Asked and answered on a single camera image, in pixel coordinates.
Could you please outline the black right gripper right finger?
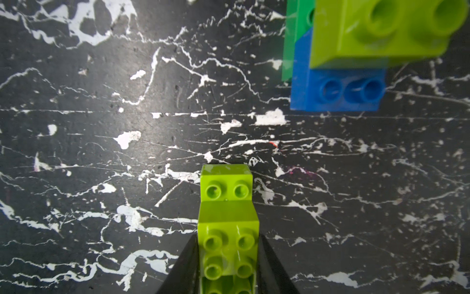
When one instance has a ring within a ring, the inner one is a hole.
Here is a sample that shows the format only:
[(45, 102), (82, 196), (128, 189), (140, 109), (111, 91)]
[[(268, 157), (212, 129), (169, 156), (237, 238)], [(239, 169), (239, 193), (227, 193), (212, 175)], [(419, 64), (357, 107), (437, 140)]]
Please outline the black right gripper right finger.
[(258, 242), (257, 281), (259, 294), (299, 294), (264, 235)]

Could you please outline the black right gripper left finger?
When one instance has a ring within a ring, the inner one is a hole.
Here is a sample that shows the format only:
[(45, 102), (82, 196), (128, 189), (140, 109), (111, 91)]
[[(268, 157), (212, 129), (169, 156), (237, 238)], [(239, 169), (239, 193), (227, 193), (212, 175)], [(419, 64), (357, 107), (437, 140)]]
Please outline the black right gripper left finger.
[(198, 294), (199, 266), (198, 238), (192, 235), (156, 294)]

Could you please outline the lime lego brick 2x3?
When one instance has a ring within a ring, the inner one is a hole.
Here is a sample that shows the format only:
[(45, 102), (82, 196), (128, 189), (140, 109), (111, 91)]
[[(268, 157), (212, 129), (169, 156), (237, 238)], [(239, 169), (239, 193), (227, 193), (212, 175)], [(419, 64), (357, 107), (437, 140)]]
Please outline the lime lego brick 2x3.
[(249, 201), (203, 202), (198, 216), (201, 294), (254, 294), (259, 219)]

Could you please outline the blue lego brick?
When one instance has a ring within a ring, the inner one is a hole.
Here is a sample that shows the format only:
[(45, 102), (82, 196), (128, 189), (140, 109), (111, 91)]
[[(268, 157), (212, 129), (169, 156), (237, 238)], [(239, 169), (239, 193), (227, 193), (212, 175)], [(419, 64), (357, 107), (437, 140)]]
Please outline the blue lego brick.
[(311, 69), (313, 29), (296, 41), (290, 109), (307, 112), (377, 111), (385, 69)]

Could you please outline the dark green lego brick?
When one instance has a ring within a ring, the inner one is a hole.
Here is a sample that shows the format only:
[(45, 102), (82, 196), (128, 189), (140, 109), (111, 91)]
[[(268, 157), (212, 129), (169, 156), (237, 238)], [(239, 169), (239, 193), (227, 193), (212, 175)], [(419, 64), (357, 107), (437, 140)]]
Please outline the dark green lego brick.
[(312, 27), (315, 7), (315, 0), (287, 1), (282, 63), (283, 82), (287, 82), (293, 76), (295, 43)]

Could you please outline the lime lego brick 2x2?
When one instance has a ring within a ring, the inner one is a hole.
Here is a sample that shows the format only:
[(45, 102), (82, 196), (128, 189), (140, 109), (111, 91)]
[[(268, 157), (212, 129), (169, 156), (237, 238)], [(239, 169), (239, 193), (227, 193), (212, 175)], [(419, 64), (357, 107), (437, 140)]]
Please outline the lime lego brick 2x2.
[(202, 202), (252, 201), (253, 175), (246, 164), (203, 165)]

